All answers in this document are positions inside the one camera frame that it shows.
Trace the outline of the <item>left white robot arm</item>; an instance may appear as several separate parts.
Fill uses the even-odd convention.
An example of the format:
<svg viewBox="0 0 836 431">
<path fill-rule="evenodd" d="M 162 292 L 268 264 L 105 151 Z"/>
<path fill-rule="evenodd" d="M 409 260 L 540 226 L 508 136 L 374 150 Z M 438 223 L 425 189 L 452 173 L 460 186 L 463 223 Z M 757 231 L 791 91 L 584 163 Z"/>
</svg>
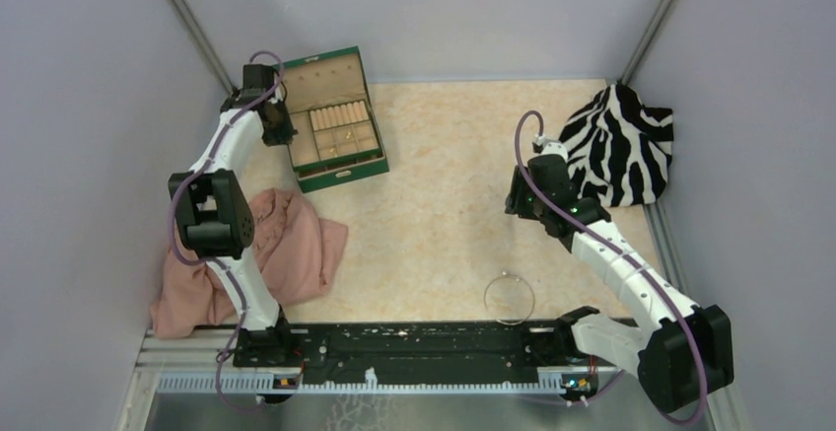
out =
<svg viewBox="0 0 836 431">
<path fill-rule="evenodd" d="M 198 160 L 169 179 L 170 241 L 175 256 L 213 267 L 240 328 L 259 333 L 256 351 L 273 366 L 288 363 L 296 340 L 279 329 L 282 309 L 256 264 L 255 221 L 238 179 L 257 143 L 289 145 L 297 131 L 286 106 L 284 66 L 251 60 L 243 84 L 222 107 L 218 126 Z"/>
</svg>

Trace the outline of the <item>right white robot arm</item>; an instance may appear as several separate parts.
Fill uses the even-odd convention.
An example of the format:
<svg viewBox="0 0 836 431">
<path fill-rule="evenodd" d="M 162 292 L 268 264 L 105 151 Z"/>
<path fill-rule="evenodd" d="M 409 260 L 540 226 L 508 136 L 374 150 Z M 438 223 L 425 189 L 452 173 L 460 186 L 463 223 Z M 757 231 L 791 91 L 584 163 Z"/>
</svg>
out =
<svg viewBox="0 0 836 431">
<path fill-rule="evenodd" d="M 540 223 L 590 266 L 632 315 L 612 319 L 592 307 L 559 320 L 555 350 L 568 364 L 604 359 L 635 377 L 651 403 L 672 413 L 734 381 L 732 325 L 717 305 L 703 308 L 667 283 L 627 242 L 600 203 L 581 197 L 568 151 L 536 137 L 534 155 L 515 166 L 506 213 Z"/>
</svg>

